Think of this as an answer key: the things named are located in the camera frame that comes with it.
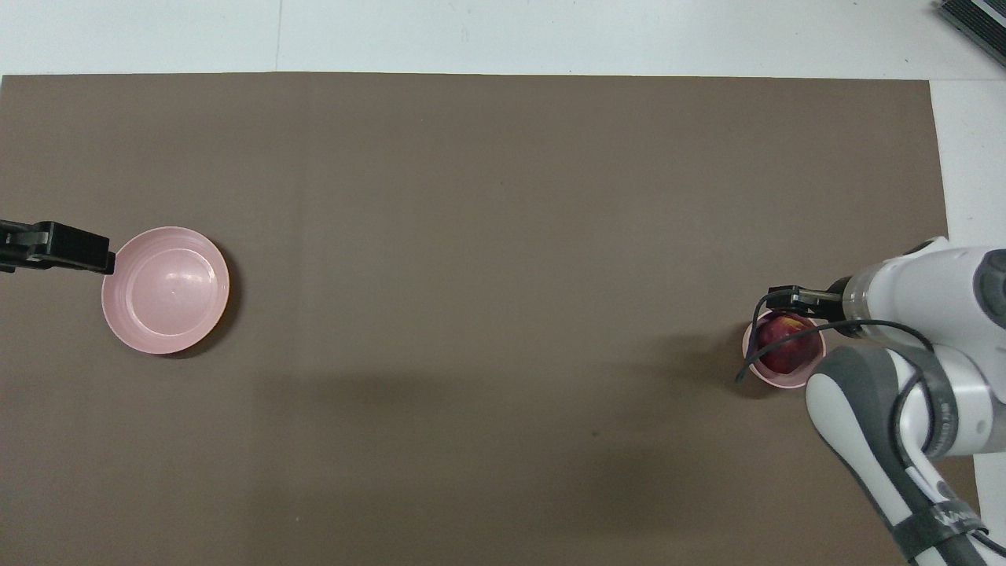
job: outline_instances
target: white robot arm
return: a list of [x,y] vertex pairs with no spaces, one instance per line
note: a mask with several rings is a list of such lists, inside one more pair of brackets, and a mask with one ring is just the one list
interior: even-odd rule
[[[1006,565],[1006,550],[931,463],[1006,450],[1006,249],[938,237],[828,292],[779,290],[770,309],[828,319],[826,327],[882,345],[829,354],[808,382],[807,406],[905,559]],[[932,350],[871,321],[913,329]]]

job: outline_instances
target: red apple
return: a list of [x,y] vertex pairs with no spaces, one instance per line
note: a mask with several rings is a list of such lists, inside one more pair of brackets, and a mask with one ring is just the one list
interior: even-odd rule
[[[790,335],[813,328],[788,314],[769,316],[754,334],[754,348],[762,349]],[[809,335],[783,344],[762,357],[762,364],[777,374],[790,374],[821,354],[821,339]]]

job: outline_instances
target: brown table surface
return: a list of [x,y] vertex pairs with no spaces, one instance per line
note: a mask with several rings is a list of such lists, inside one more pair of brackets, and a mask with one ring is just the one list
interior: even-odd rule
[[946,231],[926,82],[5,76],[0,195],[232,274],[163,358],[100,275],[0,275],[0,563],[900,562],[731,378],[768,287]]

